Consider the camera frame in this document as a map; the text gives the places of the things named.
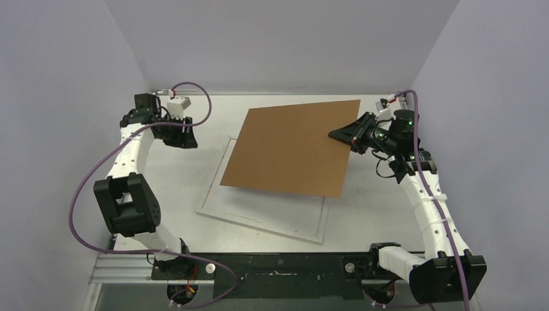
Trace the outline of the brown backing board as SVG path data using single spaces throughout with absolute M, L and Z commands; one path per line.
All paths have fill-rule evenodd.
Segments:
M 251 108 L 221 185 L 338 198 L 350 147 L 329 138 L 354 122 L 361 101 Z

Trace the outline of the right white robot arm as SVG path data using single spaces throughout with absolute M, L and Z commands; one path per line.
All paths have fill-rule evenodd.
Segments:
M 457 301 L 468 305 L 487 264 L 483 256 L 472 253 L 454 224 L 436 163 L 420 146 L 418 120 L 409 109 L 399 109 L 387 120 L 365 113 L 328 136 L 357 154 L 368 150 L 384 154 L 380 159 L 388 163 L 392 178 L 407 195 L 421 230 L 422 257 L 395 242 L 373 243 L 366 260 L 368 274 L 405 281 L 420 305 Z

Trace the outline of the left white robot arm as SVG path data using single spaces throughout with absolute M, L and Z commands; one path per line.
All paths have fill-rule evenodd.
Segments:
M 198 144 L 185 116 L 191 105 L 187 97 L 172 96 L 165 104 L 157 95 L 134 96 L 135 108 L 120 121 L 121 151 L 105 179 L 96 181 L 93 192 L 111 233 L 140 242 L 147 250 L 157 250 L 154 267 L 185 279 L 196 267 L 188 246 L 161 223 L 161 206 L 144 177 L 144 169 L 154 140 L 166 146 L 195 149 Z

